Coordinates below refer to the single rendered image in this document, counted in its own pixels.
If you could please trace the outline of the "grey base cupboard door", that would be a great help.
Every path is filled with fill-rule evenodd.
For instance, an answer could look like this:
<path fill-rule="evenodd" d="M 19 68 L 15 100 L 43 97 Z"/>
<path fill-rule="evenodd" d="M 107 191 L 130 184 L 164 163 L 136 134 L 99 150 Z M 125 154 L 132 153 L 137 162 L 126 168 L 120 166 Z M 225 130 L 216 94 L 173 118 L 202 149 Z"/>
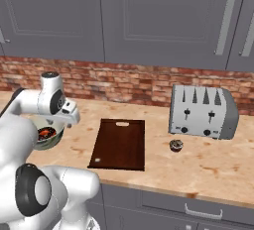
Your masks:
<path fill-rule="evenodd" d="M 186 230 L 186 225 L 197 229 L 192 221 L 143 213 L 125 213 L 119 221 L 119 230 Z"/>

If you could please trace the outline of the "grey drawer front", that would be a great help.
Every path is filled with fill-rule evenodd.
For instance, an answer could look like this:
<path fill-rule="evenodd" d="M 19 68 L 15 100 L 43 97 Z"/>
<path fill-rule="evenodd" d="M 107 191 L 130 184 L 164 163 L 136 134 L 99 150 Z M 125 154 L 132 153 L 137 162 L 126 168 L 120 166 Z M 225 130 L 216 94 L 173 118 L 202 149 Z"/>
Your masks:
<path fill-rule="evenodd" d="M 124 186 L 102 183 L 98 193 L 89 202 L 100 205 L 133 209 L 137 208 L 139 190 Z"/>
<path fill-rule="evenodd" d="M 222 209 L 222 219 L 216 221 L 228 221 L 254 226 L 254 209 L 150 191 L 142 192 L 142 205 L 146 207 L 176 211 L 186 214 L 185 203 L 188 204 L 188 207 L 191 210 L 211 214 L 219 214 L 220 209 Z"/>

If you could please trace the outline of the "grey wall cupboard door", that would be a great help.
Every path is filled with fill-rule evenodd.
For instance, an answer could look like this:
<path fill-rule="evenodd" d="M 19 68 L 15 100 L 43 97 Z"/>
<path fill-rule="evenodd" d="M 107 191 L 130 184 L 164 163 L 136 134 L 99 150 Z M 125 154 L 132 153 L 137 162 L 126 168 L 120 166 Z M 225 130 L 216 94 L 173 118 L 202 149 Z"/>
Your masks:
<path fill-rule="evenodd" d="M 0 0 L 9 57 L 103 61 L 99 0 Z"/>
<path fill-rule="evenodd" d="M 235 0 L 222 56 L 226 0 L 101 0 L 105 60 L 225 70 L 242 0 Z"/>
<path fill-rule="evenodd" d="M 231 46 L 227 70 L 254 72 L 254 43 L 248 57 L 241 55 L 253 15 L 254 0 L 243 0 Z"/>

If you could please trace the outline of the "silver four-slot toaster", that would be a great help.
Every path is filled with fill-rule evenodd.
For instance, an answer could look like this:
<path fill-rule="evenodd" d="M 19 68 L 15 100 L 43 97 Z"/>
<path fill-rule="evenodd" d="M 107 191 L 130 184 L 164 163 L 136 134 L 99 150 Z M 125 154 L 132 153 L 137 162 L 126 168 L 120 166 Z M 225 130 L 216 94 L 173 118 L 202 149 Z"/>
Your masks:
<path fill-rule="evenodd" d="M 231 140 L 238 120 L 236 103 L 227 89 L 173 85 L 169 118 L 171 134 Z"/>

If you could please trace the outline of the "dark brown wooden tray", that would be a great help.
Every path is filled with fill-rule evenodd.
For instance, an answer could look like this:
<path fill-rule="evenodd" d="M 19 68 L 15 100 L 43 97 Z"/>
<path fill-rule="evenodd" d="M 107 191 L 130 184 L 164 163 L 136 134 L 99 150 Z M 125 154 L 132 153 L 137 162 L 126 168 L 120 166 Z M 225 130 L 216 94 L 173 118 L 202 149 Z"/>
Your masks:
<path fill-rule="evenodd" d="M 101 119 L 89 169 L 145 170 L 145 121 Z"/>

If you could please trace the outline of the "grey bowl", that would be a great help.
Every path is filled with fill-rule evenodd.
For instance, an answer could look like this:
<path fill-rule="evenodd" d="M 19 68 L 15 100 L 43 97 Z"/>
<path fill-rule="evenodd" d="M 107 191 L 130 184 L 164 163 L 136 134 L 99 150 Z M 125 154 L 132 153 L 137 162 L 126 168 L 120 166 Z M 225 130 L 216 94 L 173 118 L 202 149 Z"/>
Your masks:
<path fill-rule="evenodd" d="M 38 140 L 35 146 L 35 149 L 37 151 L 45 151 L 51 149 L 62 139 L 62 136 L 64 134 L 64 124 L 62 122 L 57 121 L 48 122 L 45 118 L 41 116 L 33 116 L 31 120 L 33 121 L 38 130 L 50 126 L 55 128 L 57 131 L 57 133 L 53 137 L 50 137 L 43 141 Z"/>

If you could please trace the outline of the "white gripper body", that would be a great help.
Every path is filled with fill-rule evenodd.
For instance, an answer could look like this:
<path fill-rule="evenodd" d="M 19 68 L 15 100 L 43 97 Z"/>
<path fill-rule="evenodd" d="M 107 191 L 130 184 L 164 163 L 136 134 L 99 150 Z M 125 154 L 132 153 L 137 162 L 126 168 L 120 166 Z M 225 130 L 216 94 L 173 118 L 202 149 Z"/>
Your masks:
<path fill-rule="evenodd" d="M 66 99 L 58 113 L 60 120 L 67 125 L 75 125 L 80 121 L 79 110 L 75 101 Z"/>

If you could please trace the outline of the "red glazed donut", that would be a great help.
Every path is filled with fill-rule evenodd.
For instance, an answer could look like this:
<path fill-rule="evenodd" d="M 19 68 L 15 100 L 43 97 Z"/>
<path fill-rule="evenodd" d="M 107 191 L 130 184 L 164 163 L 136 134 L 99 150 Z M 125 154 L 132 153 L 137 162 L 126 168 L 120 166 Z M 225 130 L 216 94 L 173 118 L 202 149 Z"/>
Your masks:
<path fill-rule="evenodd" d="M 43 141 L 46 140 L 50 137 L 53 137 L 55 134 L 57 133 L 56 129 L 53 127 L 44 127 L 38 130 L 38 134 L 39 134 L 39 141 Z"/>

